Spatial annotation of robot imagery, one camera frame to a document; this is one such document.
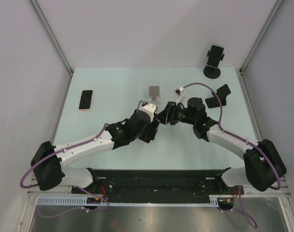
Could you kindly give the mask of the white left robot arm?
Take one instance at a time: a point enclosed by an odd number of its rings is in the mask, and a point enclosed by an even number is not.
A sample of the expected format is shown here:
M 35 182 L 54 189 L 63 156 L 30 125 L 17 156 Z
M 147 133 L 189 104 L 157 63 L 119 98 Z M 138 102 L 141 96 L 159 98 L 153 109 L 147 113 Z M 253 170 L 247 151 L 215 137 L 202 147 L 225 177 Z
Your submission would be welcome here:
M 129 145 L 136 139 L 145 143 L 155 139 L 159 121 L 150 119 L 143 111 L 130 118 L 105 124 L 101 131 L 80 142 L 60 147 L 50 141 L 42 143 L 31 161 L 31 170 L 41 191 L 51 190 L 61 184 L 79 186 L 88 193 L 98 190 L 99 181 L 91 168 L 71 168 L 75 162 L 97 153 L 111 151 Z

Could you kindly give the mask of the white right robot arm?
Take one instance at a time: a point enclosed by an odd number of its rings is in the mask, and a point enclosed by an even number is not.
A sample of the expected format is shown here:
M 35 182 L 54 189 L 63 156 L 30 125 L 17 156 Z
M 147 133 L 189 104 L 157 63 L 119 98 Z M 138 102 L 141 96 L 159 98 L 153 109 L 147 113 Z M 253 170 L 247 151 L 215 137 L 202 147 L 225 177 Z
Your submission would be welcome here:
M 190 98 L 187 107 L 176 102 L 168 102 L 164 110 L 156 114 L 155 119 L 164 125 L 179 122 L 192 126 L 194 135 L 219 145 L 234 153 L 244 161 L 244 167 L 227 168 L 221 178 L 215 181 L 215 189 L 226 194 L 234 186 L 252 185 L 258 191 L 273 188 L 280 184 L 287 169 L 275 147 L 268 139 L 262 141 L 242 138 L 220 127 L 220 123 L 207 115 L 201 98 Z

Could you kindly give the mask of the silver folding phone stand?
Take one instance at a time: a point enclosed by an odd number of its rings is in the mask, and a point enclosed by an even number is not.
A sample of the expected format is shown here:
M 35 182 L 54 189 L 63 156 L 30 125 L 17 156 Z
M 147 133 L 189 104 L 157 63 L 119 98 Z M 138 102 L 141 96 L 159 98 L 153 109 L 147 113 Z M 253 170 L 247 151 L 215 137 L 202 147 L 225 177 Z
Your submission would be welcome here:
M 148 103 L 160 105 L 160 86 L 149 86 Z

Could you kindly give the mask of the black round base phone stand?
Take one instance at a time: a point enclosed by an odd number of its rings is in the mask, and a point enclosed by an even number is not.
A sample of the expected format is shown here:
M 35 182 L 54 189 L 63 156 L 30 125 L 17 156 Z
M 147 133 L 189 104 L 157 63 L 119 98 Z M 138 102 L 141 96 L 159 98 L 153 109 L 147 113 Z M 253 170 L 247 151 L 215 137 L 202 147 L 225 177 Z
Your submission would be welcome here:
M 212 68 L 206 65 L 206 67 L 203 70 L 203 74 L 209 78 L 209 79 L 217 79 L 221 75 L 220 68 Z

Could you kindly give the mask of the black folding phone stand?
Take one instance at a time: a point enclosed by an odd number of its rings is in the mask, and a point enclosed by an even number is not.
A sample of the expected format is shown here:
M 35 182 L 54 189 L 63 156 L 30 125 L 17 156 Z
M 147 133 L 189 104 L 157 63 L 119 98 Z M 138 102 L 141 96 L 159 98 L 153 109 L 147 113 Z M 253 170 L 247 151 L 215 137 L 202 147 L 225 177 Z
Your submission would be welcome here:
M 216 90 L 216 93 L 212 93 L 213 97 L 205 99 L 207 107 L 209 109 L 220 107 L 219 100 L 222 106 L 226 106 L 227 105 L 226 98 L 229 94 L 231 94 L 231 90 L 228 84 L 224 84 L 223 86 L 221 86 L 220 88 Z

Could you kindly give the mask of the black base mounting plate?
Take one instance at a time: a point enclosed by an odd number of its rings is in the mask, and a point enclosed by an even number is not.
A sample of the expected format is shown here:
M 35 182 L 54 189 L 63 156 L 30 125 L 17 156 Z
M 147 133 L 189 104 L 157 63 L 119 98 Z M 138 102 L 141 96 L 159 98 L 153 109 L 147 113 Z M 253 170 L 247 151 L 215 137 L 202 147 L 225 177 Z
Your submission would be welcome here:
M 85 190 L 103 193 L 109 200 L 159 200 L 173 197 L 234 198 L 238 186 L 228 187 L 222 170 L 94 170 L 95 181 Z

